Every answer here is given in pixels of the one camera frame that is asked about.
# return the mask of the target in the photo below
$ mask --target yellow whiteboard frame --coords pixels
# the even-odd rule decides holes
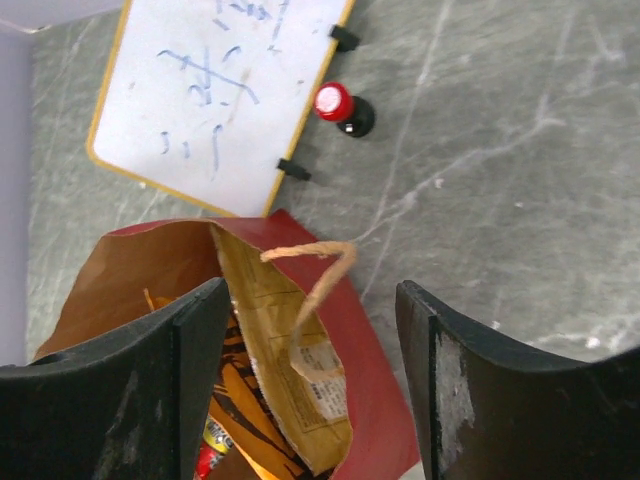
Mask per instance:
[[[231,212],[228,212],[227,210],[216,207],[215,205],[210,205],[208,203],[202,202],[189,195],[185,195],[172,188],[166,187],[164,185],[160,185],[159,183],[156,183],[147,178],[144,178],[141,175],[136,175],[135,173],[129,172],[128,170],[124,170],[120,167],[116,167],[115,165],[107,163],[98,156],[98,154],[95,152],[93,148],[93,145],[96,140],[96,135],[98,134],[98,128],[100,126],[100,119],[102,118],[102,113],[104,111],[104,106],[107,100],[107,93],[109,92],[109,87],[111,86],[111,78],[113,76],[113,71],[115,70],[118,54],[120,53],[122,38],[124,37],[124,31],[127,27],[127,23],[129,21],[129,13],[131,12],[131,6],[133,5],[134,1],[135,0],[126,0],[125,5],[122,8],[122,13],[120,14],[120,20],[118,21],[118,28],[116,30],[115,40],[113,43],[113,47],[111,48],[111,53],[109,54],[107,69],[104,74],[104,78],[102,80],[102,87],[100,88],[100,93],[98,95],[98,102],[96,104],[96,109],[93,114],[93,119],[91,120],[91,127],[89,128],[89,136],[87,137],[86,148],[87,148],[87,153],[89,155],[89,158],[91,158],[91,160],[95,164],[103,168],[106,168],[107,170],[111,170],[113,172],[119,173],[121,175],[131,178],[132,180],[136,180],[138,182],[143,182],[148,185],[151,185],[152,187],[157,188],[158,190],[163,190],[175,197],[186,200],[187,202],[193,203],[201,208],[211,210],[219,215],[222,215],[223,217],[236,217],[237,215]],[[355,3],[356,3],[356,0],[347,0],[347,4],[344,10],[342,11],[342,14],[340,15],[340,20],[338,21],[338,25],[342,27],[345,26],[345,24],[347,23],[347,20],[349,19],[349,16],[351,15],[351,12],[353,11],[353,7]],[[313,84],[313,89],[311,90],[311,95],[307,99],[307,103],[304,107],[304,110],[302,111],[302,116],[298,120],[298,124],[293,133],[293,138],[289,142],[289,147],[287,148],[285,156],[283,157],[286,160],[291,160],[291,157],[293,156],[293,152],[295,151],[296,146],[300,141],[300,136],[302,135],[302,131],[307,122],[307,118],[309,117],[309,112],[311,111],[311,106],[313,105],[314,94],[320,87],[320,84],[324,79],[327,73],[327,70],[329,68],[329,64],[331,63],[331,60],[333,59],[333,56],[336,53],[336,48],[338,47],[338,41],[335,39],[332,39],[331,41],[332,41],[331,49],[329,50],[324,60],[322,61],[322,65],[320,66],[320,71],[316,76],[316,79]],[[273,202],[275,201],[276,195],[280,190],[280,185],[282,184],[284,175],[285,173],[283,171],[280,171],[278,173],[278,177],[276,178],[276,181],[271,189],[271,193],[269,194],[269,198],[267,199],[267,205],[265,206],[265,209],[262,212],[262,217],[266,217],[267,215],[269,215],[269,212],[271,211],[271,207],[273,206]]]

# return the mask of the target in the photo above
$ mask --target marble floor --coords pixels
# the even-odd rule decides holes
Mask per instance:
[[[310,119],[296,157],[314,179],[287,180],[276,206],[358,244],[352,278],[403,388],[394,289],[405,279],[562,355],[640,343],[640,3],[356,5],[363,44],[328,77],[369,99],[378,124],[353,140]],[[104,232],[203,213],[87,158],[116,21],[38,34],[29,352]]]

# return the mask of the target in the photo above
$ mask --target small whiteboard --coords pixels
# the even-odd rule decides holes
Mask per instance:
[[[355,0],[129,0],[87,141],[98,164],[265,216]]]

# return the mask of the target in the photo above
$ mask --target rope handle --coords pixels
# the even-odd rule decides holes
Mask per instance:
[[[325,258],[329,255],[339,255],[340,258],[334,262],[320,277],[316,284],[305,298],[298,316],[293,326],[291,334],[291,344],[289,345],[289,355],[291,366],[301,376],[309,382],[319,382],[336,376],[344,375],[342,366],[332,370],[319,370],[310,366],[304,361],[300,347],[302,339],[302,326],[320,306],[333,287],[344,277],[351,267],[356,263],[356,247],[348,242],[317,242],[295,247],[279,247],[267,250],[260,255],[262,262],[270,262],[277,258],[299,257],[301,255],[316,255]]]

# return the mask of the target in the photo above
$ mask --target printed label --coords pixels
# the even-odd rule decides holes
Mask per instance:
[[[309,432],[347,419],[346,380],[336,376],[309,383],[291,367],[290,336],[270,339],[280,378],[286,385],[289,401],[303,432]],[[334,370],[341,365],[329,342],[302,348],[305,362],[315,369]]]
[[[222,430],[211,416],[207,416],[203,438],[207,445],[222,455],[229,453],[229,450],[233,447],[231,437]]]
[[[301,347],[305,363],[316,370],[333,370],[341,366],[329,342]],[[343,375],[315,383],[306,383],[307,392],[318,412],[329,421],[347,417],[347,381]]]

